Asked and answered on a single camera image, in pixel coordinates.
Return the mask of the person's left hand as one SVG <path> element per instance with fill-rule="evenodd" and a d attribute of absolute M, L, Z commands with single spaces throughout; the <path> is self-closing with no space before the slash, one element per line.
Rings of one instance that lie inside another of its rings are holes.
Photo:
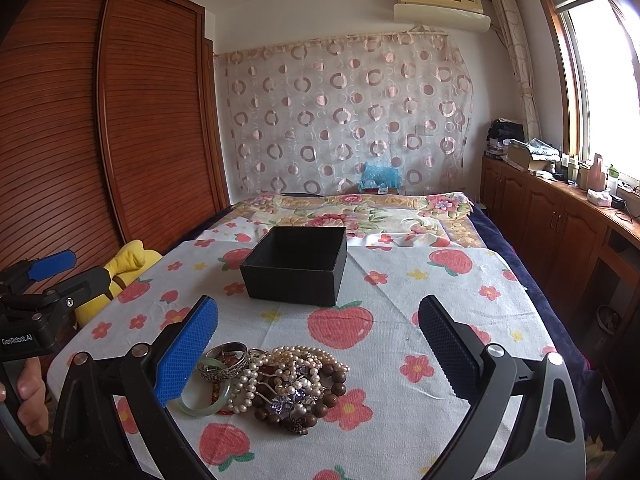
<path fill-rule="evenodd" d="M 32 436 L 45 434 L 49 428 L 49 412 L 40 359 L 33 356 L 25 361 L 15 385 L 22 400 L 17 411 L 18 420 Z"/>

